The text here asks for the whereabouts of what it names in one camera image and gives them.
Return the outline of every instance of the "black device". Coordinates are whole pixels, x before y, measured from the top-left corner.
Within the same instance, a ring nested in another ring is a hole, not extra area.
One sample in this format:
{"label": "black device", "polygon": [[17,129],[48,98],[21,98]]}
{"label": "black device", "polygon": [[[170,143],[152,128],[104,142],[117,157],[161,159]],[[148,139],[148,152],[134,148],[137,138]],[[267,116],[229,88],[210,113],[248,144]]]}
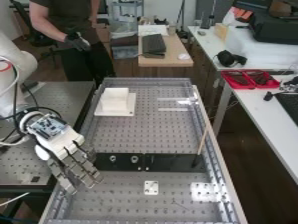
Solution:
{"label": "black device", "polygon": [[286,110],[293,121],[298,125],[298,94],[297,93],[278,93],[275,94],[283,109]]}
{"label": "black device", "polygon": [[233,67],[237,63],[245,65],[248,62],[248,58],[232,54],[229,51],[221,51],[217,55],[218,61],[225,67]]}
{"label": "black device", "polygon": [[273,0],[236,0],[234,6],[237,8],[259,12],[259,10],[269,10]]}
{"label": "black device", "polygon": [[164,58],[166,52],[161,34],[142,37],[142,55],[145,58]]}
{"label": "black device", "polygon": [[298,20],[274,18],[267,13],[254,13],[249,24],[257,41],[298,44]]}

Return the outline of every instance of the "paper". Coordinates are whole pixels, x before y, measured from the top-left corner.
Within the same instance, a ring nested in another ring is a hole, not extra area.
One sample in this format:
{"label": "paper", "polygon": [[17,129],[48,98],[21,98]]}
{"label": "paper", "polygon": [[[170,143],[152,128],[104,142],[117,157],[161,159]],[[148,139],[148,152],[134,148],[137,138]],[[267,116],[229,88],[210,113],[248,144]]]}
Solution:
{"label": "paper", "polygon": [[153,34],[169,36],[165,25],[142,25],[138,26],[138,36],[144,37]]}

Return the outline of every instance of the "white block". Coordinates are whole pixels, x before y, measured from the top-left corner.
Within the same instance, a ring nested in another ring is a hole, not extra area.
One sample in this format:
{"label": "white block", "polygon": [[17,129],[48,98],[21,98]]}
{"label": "white block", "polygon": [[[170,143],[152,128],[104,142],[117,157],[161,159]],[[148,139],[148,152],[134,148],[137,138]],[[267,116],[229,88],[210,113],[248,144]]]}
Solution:
{"label": "white block", "polygon": [[100,103],[103,111],[128,111],[128,88],[107,88]]}

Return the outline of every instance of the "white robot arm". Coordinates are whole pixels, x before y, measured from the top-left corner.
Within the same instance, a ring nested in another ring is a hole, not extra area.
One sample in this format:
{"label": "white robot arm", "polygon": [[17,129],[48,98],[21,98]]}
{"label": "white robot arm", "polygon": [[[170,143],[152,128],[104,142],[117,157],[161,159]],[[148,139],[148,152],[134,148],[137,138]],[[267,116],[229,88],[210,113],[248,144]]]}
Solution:
{"label": "white robot arm", "polygon": [[19,84],[37,68],[35,57],[21,52],[0,32],[0,119],[15,122],[23,139],[36,142],[37,156],[47,161],[51,171],[65,190],[76,193],[69,173],[92,188],[101,180],[99,170],[88,160],[80,135],[55,114],[44,114],[35,105],[25,102]]}

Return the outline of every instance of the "white foam block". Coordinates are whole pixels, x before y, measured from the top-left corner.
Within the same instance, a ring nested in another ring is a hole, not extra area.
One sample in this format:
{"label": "white foam block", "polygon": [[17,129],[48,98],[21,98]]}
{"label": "white foam block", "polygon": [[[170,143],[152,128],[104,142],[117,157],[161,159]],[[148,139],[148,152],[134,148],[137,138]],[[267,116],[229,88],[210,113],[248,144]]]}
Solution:
{"label": "white foam block", "polygon": [[137,94],[129,93],[128,88],[107,88],[95,116],[134,116],[136,99]]}
{"label": "white foam block", "polygon": [[126,111],[128,94],[128,88],[107,88],[100,98],[103,111]]}

